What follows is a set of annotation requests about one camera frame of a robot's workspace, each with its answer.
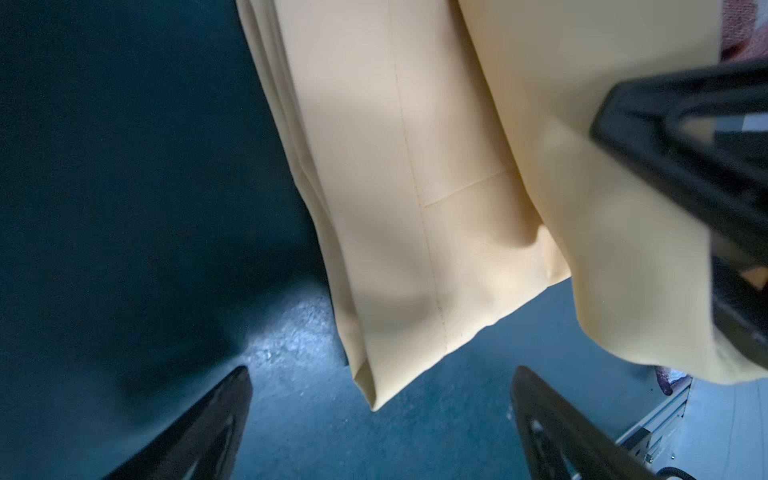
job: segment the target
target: folded garment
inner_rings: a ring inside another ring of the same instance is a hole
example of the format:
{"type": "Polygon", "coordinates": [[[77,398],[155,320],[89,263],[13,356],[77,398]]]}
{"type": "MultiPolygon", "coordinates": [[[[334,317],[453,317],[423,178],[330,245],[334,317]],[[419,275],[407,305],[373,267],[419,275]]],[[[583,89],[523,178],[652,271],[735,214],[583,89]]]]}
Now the folded garment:
{"type": "Polygon", "coordinates": [[[373,409],[568,277],[456,4],[237,6],[373,409]]]}
{"type": "Polygon", "coordinates": [[[448,0],[237,6],[373,409],[568,277],[564,258],[609,351],[766,375],[713,328],[706,227],[587,137],[616,81],[717,60],[717,2],[467,1],[485,76],[448,0]]]}

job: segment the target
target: white floor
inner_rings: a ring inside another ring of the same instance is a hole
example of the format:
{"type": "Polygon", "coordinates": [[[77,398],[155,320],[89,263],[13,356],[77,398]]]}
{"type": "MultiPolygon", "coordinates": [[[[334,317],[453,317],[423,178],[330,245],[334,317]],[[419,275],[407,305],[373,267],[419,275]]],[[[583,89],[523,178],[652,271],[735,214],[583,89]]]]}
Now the white floor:
{"type": "Polygon", "coordinates": [[[766,422],[768,379],[736,386],[695,379],[685,417],[654,471],[669,465],[697,480],[768,480],[766,422]]]}

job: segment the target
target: stitched seam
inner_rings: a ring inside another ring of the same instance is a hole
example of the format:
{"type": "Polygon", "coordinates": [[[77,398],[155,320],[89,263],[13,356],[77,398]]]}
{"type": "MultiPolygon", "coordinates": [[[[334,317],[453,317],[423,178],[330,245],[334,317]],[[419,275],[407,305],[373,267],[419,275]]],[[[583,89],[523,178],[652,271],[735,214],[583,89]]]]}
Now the stitched seam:
{"type": "Polygon", "coordinates": [[[432,260],[432,249],[429,247],[429,238],[427,237],[427,226],[424,221],[424,205],[422,204],[421,195],[419,195],[419,186],[416,184],[416,173],[413,168],[413,160],[411,159],[411,147],[408,142],[408,131],[406,130],[406,114],[402,109],[402,93],[400,92],[400,77],[397,74],[397,63],[395,61],[395,34],[392,26],[392,9],[390,8],[390,2],[387,2],[387,14],[389,16],[389,43],[392,46],[392,70],[395,73],[395,85],[397,87],[397,99],[400,106],[400,124],[402,125],[402,136],[406,144],[406,154],[408,156],[408,165],[411,167],[411,178],[413,179],[413,190],[416,192],[416,200],[419,202],[419,217],[422,220],[422,232],[424,233],[424,244],[427,247],[427,257],[429,258],[429,272],[432,274],[432,285],[435,287],[435,305],[437,306],[437,313],[440,315],[440,323],[442,324],[442,342],[443,353],[445,356],[448,354],[448,333],[445,331],[445,317],[443,316],[442,306],[440,305],[440,292],[437,289],[437,279],[435,278],[435,263],[432,260]]]}
{"type": "Polygon", "coordinates": [[[475,186],[475,185],[477,185],[477,184],[481,184],[482,182],[484,182],[484,181],[486,181],[486,180],[491,180],[492,178],[494,178],[494,177],[498,177],[499,175],[508,174],[510,171],[511,171],[511,170],[502,170],[502,171],[500,171],[500,172],[497,172],[497,173],[495,173],[495,174],[491,174],[491,175],[488,175],[486,178],[483,178],[482,180],[477,180],[476,182],[472,182],[472,183],[470,183],[469,185],[465,185],[464,187],[461,187],[461,188],[459,188],[459,189],[457,189],[457,190],[454,190],[454,191],[453,191],[453,192],[451,192],[450,194],[448,194],[448,195],[445,195],[443,198],[439,198],[439,199],[437,199],[437,200],[435,200],[435,201],[433,201],[433,202],[430,202],[430,203],[426,204],[426,205],[424,206],[424,208],[427,208],[427,207],[431,207],[431,206],[432,206],[432,205],[434,205],[434,204],[439,204],[440,202],[442,202],[442,201],[443,201],[443,200],[445,200],[446,198],[450,198],[450,197],[453,197],[454,195],[456,195],[457,193],[459,193],[459,192],[461,192],[461,191],[464,191],[464,190],[466,190],[466,189],[468,189],[468,188],[470,188],[470,187],[474,187],[474,186],[475,186]]]}

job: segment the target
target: yellow cloth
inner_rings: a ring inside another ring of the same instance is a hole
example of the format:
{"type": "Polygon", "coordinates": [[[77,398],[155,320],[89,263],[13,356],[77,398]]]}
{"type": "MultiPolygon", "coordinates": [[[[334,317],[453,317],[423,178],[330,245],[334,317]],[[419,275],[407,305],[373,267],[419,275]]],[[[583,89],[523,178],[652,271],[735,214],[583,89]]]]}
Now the yellow cloth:
{"type": "Polygon", "coordinates": [[[568,277],[457,5],[237,6],[373,409],[568,277]]]}
{"type": "Polygon", "coordinates": [[[716,61],[716,2],[463,2],[501,123],[446,0],[237,6],[373,409],[566,278],[557,245],[609,351],[766,375],[713,328],[706,228],[587,139],[616,81],[716,61]]]}

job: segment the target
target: beige fabric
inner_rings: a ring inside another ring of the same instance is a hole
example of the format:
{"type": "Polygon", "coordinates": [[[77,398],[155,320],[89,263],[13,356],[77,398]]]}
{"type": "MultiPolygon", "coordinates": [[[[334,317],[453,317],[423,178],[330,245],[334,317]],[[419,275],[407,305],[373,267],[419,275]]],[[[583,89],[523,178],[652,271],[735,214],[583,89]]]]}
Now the beige fabric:
{"type": "Polygon", "coordinates": [[[373,409],[568,276],[456,5],[237,6],[373,409]]]}
{"type": "Polygon", "coordinates": [[[717,62],[715,0],[460,0],[525,186],[573,272],[579,322],[638,363],[766,376],[714,329],[706,227],[588,140],[619,80],[717,62]]]}

